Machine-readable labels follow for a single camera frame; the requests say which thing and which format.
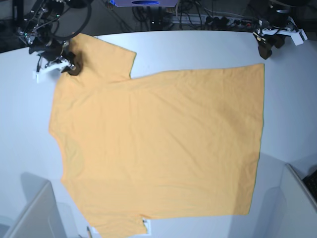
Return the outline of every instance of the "t-shirt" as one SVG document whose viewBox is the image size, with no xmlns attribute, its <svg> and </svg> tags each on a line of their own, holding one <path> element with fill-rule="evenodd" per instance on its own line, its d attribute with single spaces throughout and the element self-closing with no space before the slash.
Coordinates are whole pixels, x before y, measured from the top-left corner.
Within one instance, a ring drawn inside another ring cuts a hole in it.
<svg viewBox="0 0 317 238">
<path fill-rule="evenodd" d="M 102 237 L 144 234 L 143 218 L 248 214 L 263 64 L 130 80 L 135 53 L 85 35 L 79 50 L 83 71 L 58 81 L 50 133 L 61 181 Z"/>
</svg>

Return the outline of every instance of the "table surface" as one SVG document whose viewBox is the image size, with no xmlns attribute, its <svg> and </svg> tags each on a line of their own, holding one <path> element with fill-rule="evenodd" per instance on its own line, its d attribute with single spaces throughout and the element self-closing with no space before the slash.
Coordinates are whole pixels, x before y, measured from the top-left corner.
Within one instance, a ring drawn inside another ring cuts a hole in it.
<svg viewBox="0 0 317 238">
<path fill-rule="evenodd" d="M 295 46 L 287 38 L 263 60 L 251 33 L 170 31 L 98 38 L 137 53 L 132 78 L 166 70 L 265 63 L 264 129 L 249 215 L 152 221 L 156 238 L 254 237 L 268 219 L 261 207 L 274 200 L 270 189 L 279 186 L 284 164 L 291 163 L 301 176 L 317 164 L 317 43 Z M 0 180 L 5 181 L 0 183 L 0 216 L 15 219 L 40 177 L 47 178 L 57 202 L 69 208 L 77 230 L 86 236 L 86 221 L 59 182 L 61 154 L 48 133 L 58 75 L 48 74 L 45 82 L 36 84 L 32 71 L 37 60 L 27 48 L 0 54 Z"/>
</svg>

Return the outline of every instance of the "white table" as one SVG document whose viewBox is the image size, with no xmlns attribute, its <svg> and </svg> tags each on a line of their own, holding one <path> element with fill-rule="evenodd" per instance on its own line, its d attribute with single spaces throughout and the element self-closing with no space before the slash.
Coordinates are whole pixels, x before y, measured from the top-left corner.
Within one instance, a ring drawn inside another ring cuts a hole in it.
<svg viewBox="0 0 317 238">
<path fill-rule="evenodd" d="M 279 186 L 285 162 L 302 176 L 317 164 L 317 43 L 295 47 L 287 39 L 263 60 L 250 33 L 172 31 L 99 38 L 137 53 L 132 78 L 164 70 L 265 63 L 264 130 L 249 215 L 152 221 L 155 238 L 261 237 L 269 216 L 261 208 L 275 199 L 270 191 Z M 71 208 L 79 233 L 86 236 L 86 221 L 59 182 L 61 155 L 48 133 L 58 77 L 48 75 L 46 82 L 36 84 L 32 71 L 37 60 L 28 49 L 0 54 L 0 216 L 16 218 L 34 184 L 41 182 L 37 175 L 52 181 L 56 200 Z"/>
</svg>

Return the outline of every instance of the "yellow t-shirt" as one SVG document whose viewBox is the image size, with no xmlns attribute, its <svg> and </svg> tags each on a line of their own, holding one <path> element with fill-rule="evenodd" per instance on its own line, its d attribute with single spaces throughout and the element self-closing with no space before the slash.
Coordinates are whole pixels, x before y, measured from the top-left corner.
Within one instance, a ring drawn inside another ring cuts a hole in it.
<svg viewBox="0 0 317 238">
<path fill-rule="evenodd" d="M 263 64 L 130 80 L 134 53 L 85 35 L 79 49 L 84 69 L 57 83 L 50 133 L 62 183 L 104 238 L 146 233 L 142 218 L 248 214 Z"/>
</svg>

